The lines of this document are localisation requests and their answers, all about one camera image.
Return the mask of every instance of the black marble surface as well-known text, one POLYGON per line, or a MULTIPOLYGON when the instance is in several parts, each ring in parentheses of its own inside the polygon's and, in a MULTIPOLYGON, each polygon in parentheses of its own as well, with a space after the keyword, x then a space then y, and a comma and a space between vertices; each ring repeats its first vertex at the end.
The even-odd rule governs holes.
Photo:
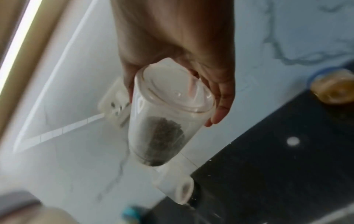
MULTIPOLYGON (((224 223, 311 223, 354 203, 354 105, 306 91, 226 146, 192 177, 225 209, 224 223), (287 145, 298 137, 296 147, 287 145)), ((144 223, 195 223, 166 198, 144 223)), ((333 222, 354 223, 348 215, 333 222)))

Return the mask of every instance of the light strip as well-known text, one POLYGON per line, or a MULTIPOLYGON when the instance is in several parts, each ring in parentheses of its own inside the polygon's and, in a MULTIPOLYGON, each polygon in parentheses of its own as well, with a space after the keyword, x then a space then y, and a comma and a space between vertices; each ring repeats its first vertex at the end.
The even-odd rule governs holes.
POLYGON ((42 0, 30 0, 0 68, 0 94, 42 0))

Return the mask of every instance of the wall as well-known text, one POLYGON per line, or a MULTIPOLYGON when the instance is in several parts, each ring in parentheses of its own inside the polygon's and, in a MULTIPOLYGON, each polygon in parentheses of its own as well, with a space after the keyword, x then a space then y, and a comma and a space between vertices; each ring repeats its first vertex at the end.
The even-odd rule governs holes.
MULTIPOLYGON (((6 148, 2 168, 81 223, 113 223, 125 206, 152 207, 163 194, 151 185, 149 170, 127 156, 127 127, 88 120, 99 114, 99 99, 122 70, 109 1, 75 4, 57 32, 66 35, 52 40, 17 114, 26 127, 22 141, 35 140, 15 154, 12 146, 6 148), (68 28, 73 23, 74 31, 68 28), (41 135, 53 130, 58 131, 50 139, 41 135)), ((353 12, 348 0, 235 1, 235 104, 226 119, 202 128, 174 160, 194 171, 302 91, 311 73, 351 59, 353 12)))

